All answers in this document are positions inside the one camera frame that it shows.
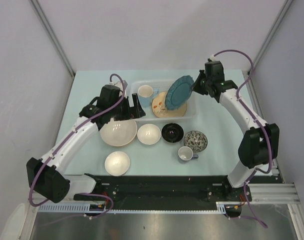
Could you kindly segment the right aluminium frame post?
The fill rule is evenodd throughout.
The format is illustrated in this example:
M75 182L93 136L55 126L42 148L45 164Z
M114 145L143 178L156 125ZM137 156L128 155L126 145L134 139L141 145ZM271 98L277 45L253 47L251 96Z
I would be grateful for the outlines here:
M272 40L276 36L276 33L278 32L280 26L282 25L283 21L285 20L288 12L290 11L293 3L295 0L286 0L284 4L282 5L279 13L277 14L276 19L274 20L270 30L268 31L267 36L265 37L263 44L261 45L257 55L255 56L253 60L253 65L256 67L260 61L262 60L263 56L267 52Z

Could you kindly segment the left aluminium frame post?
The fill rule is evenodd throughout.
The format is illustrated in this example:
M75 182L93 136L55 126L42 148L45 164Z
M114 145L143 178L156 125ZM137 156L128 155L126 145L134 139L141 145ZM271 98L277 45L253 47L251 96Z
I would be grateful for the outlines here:
M63 63L64 68L66 69L66 71L68 72L70 77L72 79L74 79L76 73L73 70L72 65L71 65L62 45L60 44L59 39L57 38L40 2L38 0L29 0L28 2L30 3L30 5L31 5L32 9L34 10L37 18L39 19L43 29L45 30L45 33L48 36L50 42L52 43L61 62Z

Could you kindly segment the floral patterned bowl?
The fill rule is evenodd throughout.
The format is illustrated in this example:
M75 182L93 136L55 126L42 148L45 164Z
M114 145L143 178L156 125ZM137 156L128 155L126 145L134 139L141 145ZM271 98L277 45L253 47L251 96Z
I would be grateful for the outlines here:
M208 139L206 135L198 130L192 130L184 136L184 146L192 149L192 151L199 153L204 151L208 146Z

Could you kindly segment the tan bird plate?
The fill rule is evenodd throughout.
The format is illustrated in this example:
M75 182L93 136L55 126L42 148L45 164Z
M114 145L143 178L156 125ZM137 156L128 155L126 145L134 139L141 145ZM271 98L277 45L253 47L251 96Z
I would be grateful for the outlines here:
M187 110L187 103L184 103L176 110L168 110L165 106L165 97L167 92L159 93L152 101L152 112L158 118L176 118L183 117Z

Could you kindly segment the black glossy bowl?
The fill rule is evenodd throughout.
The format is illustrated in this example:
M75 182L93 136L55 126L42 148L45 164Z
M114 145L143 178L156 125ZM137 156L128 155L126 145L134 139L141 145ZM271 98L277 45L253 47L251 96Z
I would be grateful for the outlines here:
M162 127L161 135L168 143L178 143L184 136L184 130L177 123L168 123Z

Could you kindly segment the teal glass plate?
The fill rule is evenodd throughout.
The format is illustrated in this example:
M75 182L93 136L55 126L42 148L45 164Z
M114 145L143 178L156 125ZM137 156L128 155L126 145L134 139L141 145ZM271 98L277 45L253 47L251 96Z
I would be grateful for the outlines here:
M165 96L167 110L173 111L180 108L190 98L194 80L190 75L184 75L170 86Z

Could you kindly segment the large cream bowl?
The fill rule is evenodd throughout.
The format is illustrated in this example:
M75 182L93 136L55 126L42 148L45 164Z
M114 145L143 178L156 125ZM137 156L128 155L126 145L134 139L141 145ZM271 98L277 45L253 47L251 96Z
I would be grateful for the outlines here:
M113 119L105 124L100 132L102 140L113 147L122 147L131 143L137 134L137 123L121 123Z

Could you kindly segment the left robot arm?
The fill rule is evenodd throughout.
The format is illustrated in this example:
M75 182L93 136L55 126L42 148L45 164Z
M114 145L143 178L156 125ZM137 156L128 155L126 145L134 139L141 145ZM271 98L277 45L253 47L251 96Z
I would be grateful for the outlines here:
M27 162L29 201L32 206L36 206L32 201L33 192L53 203L62 201L67 195L86 194L92 200L101 197L102 187L96 184L94 178L85 174L66 177L64 173L82 146L110 120L127 121L146 115L136 93L131 96L133 106L130 106L129 98L124 94L117 86L103 86L100 95L82 108L64 139L40 159L32 157Z

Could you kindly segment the light blue mug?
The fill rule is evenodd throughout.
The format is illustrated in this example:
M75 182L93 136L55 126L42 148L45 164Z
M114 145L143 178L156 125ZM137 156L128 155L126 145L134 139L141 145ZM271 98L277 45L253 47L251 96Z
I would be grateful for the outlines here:
M137 93L141 106L147 108L152 105L152 101L159 93L159 90L153 89L149 85L143 85L138 88Z

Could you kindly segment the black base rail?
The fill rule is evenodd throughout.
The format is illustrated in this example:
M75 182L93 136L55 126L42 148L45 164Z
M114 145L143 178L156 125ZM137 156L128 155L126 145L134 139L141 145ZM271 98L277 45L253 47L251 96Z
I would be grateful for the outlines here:
M101 195L117 205L183 203L200 205L213 202L245 202L252 200L249 186L232 188L226 176L98 176L90 175L96 186L89 196L71 195L75 201L101 201Z

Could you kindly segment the white plastic bin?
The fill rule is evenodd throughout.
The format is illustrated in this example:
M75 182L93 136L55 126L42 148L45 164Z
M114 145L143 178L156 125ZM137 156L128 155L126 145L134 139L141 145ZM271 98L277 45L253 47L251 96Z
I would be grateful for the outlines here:
M153 80L141 80L136 81L131 84L130 93L137 93L138 88L143 85L149 85L153 89L158 89L159 93L167 92L170 86L174 83L174 79L153 79ZM146 113L146 116L137 119L139 122L179 122L179 121L187 121L192 119L197 115L197 102L194 96L191 96L187 101L187 110L184 116L182 117L170 117L170 118L159 118L156 117L152 112L152 105L150 107L143 107L143 110Z

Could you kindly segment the medium white bowl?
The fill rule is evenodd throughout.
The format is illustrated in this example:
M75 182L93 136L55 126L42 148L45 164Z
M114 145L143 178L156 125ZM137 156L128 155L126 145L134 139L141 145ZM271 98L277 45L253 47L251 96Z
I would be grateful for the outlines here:
M145 145L154 145L160 140L161 131L154 124L145 124L139 128L137 137Z

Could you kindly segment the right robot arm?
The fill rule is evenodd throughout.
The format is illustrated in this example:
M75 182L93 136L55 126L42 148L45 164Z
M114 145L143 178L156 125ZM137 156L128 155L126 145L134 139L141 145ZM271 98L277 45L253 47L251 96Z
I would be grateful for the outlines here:
M240 187L247 184L263 165L268 165L269 173L273 159L278 155L279 127L262 119L240 96L239 87L226 80L220 61L209 60L204 70L192 85L192 90L201 95L209 95L221 104L233 117L243 133L238 148L239 162L227 176L228 185L223 186L223 197L229 201L240 195Z

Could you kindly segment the aluminium frame post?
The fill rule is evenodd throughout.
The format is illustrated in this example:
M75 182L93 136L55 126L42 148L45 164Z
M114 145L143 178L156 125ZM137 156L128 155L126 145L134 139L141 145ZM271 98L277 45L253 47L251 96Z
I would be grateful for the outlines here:
M263 56L267 52L272 40L276 36L276 33L278 32L280 26L282 25L283 21L285 20L288 12L290 11L293 3L295 0L286 0L284 4L282 5L279 13L277 14L276 19L274 20L270 30L268 31L267 36L265 37L263 44L261 45L257 55L255 56L253 60L253 65L256 67L260 61L262 60Z
M52 43L61 62L63 63L64 68L66 69L66 71L68 72L70 77L72 79L74 79L76 73L73 70L72 65L71 65L62 45L60 44L59 39L57 38L40 2L38 0L29 0L28 2L30 3L30 5L31 5L32 9L34 10L37 18L39 19L43 29L45 30L45 33L48 36L50 42Z

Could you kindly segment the grey white mug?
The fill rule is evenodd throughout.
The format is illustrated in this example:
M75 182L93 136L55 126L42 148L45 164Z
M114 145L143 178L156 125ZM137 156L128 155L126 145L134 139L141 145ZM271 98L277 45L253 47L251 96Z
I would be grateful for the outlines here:
M194 153L193 150L188 146L182 146L179 148L178 157L184 163L199 158L199 156L196 153Z

